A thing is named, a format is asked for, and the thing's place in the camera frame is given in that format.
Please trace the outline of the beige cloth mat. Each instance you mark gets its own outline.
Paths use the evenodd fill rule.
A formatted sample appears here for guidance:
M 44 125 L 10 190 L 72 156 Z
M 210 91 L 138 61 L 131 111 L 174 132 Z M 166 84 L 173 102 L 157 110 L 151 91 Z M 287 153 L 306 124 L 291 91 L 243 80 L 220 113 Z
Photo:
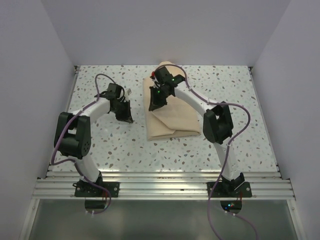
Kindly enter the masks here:
M 169 96 L 167 104 L 159 109 L 149 111 L 151 90 L 153 86 L 151 75 L 143 79 L 143 107 L 146 121 L 147 140 L 162 140 L 202 134 L 196 110 L 183 100 Z

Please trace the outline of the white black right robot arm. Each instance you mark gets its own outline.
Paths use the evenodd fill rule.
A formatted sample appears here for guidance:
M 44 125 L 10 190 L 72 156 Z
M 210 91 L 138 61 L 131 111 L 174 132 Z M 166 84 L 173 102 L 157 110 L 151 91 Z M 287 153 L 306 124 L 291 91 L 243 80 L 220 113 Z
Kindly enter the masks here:
M 211 101 L 210 98 L 197 93 L 188 83 L 187 74 L 173 75 L 164 64 L 151 73 L 153 86 L 150 89 L 149 111 L 155 111 L 167 105 L 167 98 L 177 97 L 189 104 L 203 119 L 202 131 L 205 138 L 214 145 L 221 170 L 220 188 L 224 191 L 235 191 L 245 182 L 243 173 L 238 169 L 232 147 L 233 120 L 229 104 L 222 101 Z

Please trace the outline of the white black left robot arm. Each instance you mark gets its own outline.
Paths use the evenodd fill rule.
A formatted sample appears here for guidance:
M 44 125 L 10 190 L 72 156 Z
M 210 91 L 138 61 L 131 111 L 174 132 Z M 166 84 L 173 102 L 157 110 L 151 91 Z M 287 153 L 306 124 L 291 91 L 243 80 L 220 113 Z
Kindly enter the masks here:
M 85 107 L 60 113 L 50 163 L 55 166 L 72 162 L 81 181 L 96 183 L 101 172 L 89 154 L 92 144 L 91 124 L 109 113 L 114 113 L 117 121 L 129 124 L 134 122 L 128 95 L 116 83 L 110 83 L 106 91 L 98 93 L 95 100 Z

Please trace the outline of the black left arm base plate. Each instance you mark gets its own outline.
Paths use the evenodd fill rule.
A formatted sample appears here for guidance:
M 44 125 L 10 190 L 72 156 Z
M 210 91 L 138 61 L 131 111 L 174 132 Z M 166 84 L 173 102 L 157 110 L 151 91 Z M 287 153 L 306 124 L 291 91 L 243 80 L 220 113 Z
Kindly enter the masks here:
M 117 198 L 119 196 L 119 182 L 102 182 L 99 185 L 100 187 L 96 187 L 84 181 L 78 181 L 76 183 L 73 183 L 72 186 L 75 188 L 74 196 L 78 198 L 99 198 L 106 196 L 111 198 Z

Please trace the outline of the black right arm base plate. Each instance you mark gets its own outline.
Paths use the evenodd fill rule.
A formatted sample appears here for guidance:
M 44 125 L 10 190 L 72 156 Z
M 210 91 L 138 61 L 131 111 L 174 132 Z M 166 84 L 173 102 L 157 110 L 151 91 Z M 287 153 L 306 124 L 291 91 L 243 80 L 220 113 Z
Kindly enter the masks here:
M 211 195 L 211 198 L 251 198 L 253 196 L 251 185 L 247 181 L 236 189 L 219 181 L 211 193 L 215 183 L 215 181 L 206 183 L 207 193 L 208 196 Z

